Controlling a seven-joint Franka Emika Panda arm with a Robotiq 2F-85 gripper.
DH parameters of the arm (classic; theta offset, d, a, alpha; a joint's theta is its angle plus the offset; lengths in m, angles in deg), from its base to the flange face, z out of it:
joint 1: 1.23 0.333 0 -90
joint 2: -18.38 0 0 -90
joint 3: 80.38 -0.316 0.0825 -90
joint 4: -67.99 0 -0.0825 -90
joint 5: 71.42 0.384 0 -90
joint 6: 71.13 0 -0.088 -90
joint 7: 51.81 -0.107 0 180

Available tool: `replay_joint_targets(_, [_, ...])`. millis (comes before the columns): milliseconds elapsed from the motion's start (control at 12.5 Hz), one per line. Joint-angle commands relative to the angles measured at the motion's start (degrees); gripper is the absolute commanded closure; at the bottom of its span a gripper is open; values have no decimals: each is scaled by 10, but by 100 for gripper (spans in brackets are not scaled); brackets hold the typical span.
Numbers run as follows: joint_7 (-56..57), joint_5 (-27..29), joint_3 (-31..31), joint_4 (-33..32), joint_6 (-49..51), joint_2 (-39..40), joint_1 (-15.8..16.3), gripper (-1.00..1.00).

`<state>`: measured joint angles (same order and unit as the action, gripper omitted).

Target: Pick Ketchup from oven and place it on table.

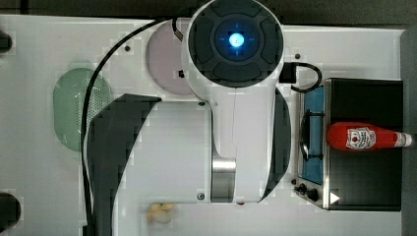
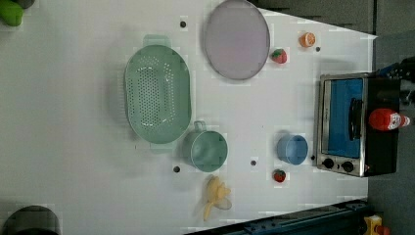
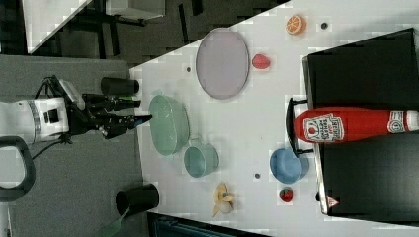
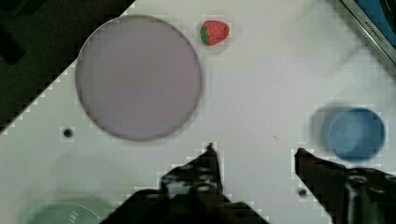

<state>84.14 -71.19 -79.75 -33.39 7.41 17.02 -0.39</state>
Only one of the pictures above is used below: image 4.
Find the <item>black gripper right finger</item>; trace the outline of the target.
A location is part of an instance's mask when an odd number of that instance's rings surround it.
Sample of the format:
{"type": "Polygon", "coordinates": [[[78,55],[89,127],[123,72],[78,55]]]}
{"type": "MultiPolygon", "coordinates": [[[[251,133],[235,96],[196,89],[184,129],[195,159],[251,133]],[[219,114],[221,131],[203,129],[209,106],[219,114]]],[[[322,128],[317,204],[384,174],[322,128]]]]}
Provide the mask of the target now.
{"type": "Polygon", "coordinates": [[[395,176],[374,168],[347,168],[303,148],[295,173],[332,219],[332,224],[396,224],[395,176]]]}

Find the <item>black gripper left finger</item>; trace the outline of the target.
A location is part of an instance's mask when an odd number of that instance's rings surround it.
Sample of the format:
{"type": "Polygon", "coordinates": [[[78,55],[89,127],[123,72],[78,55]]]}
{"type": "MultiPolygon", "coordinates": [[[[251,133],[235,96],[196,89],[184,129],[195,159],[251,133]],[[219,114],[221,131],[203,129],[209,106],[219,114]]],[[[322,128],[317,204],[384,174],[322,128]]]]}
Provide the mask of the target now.
{"type": "Polygon", "coordinates": [[[212,144],[194,160],[163,175],[157,189],[141,189],[101,224],[268,224],[246,203],[224,194],[212,144]]]}

